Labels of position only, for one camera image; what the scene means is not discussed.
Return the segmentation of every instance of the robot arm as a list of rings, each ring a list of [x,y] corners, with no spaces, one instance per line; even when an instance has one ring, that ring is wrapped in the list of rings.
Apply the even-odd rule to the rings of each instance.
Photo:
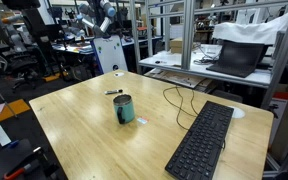
[[[90,27],[96,35],[104,35],[107,28],[109,27],[109,25],[112,23],[111,18],[113,18],[116,14],[115,9],[112,7],[111,3],[108,0],[96,0],[97,2],[99,1],[100,7],[104,10],[105,13],[105,18],[103,20],[103,23],[101,24],[101,26],[99,27],[96,24],[93,24],[92,22],[88,21],[87,19],[83,18],[83,16],[80,14],[77,16],[77,19],[79,22],[85,24],[86,26]],[[80,12],[82,14],[89,15],[89,16],[93,16],[93,14],[96,14],[94,12],[92,12],[94,9],[96,9],[96,7],[90,7],[87,6],[85,4],[81,4],[80,7]]]

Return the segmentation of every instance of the white cloth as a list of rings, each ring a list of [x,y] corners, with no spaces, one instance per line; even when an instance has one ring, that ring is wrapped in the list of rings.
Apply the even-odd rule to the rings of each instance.
[[[286,31],[288,13],[267,23],[234,24],[222,23],[215,25],[213,38],[241,43],[275,44],[278,31]]]

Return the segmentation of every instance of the robotic arm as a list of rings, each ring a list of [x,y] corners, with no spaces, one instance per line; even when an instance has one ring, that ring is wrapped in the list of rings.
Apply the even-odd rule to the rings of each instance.
[[[113,22],[113,17],[115,16],[116,11],[108,0],[88,0],[88,3],[89,6],[85,4],[80,5],[79,10],[81,14],[77,16],[77,19],[80,23],[90,27],[95,35],[103,36],[109,25]],[[82,14],[84,17],[95,17],[97,23],[102,22],[101,26],[90,22],[84,18]]]

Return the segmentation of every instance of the laptop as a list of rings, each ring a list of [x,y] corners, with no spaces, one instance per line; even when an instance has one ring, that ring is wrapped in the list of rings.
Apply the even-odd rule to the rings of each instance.
[[[264,44],[224,41],[218,62],[206,69],[245,78],[255,71],[263,49]]]

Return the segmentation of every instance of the wooden table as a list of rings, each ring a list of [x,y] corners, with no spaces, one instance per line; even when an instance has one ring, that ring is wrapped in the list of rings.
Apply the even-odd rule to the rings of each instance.
[[[31,100],[30,104],[69,179],[170,179],[165,165],[186,134],[176,123],[178,109],[163,97],[174,85],[123,72],[108,73]],[[120,125],[114,115],[113,98],[104,91],[120,89],[132,95],[136,117]],[[192,91],[179,89],[183,109],[190,106]],[[243,119],[232,119],[226,148],[222,151],[214,179],[261,179],[273,115],[240,103],[195,93],[199,111],[214,101],[245,111]],[[175,104],[175,89],[166,93]],[[147,124],[136,119],[146,117]],[[194,117],[181,113],[180,123],[190,127]]]

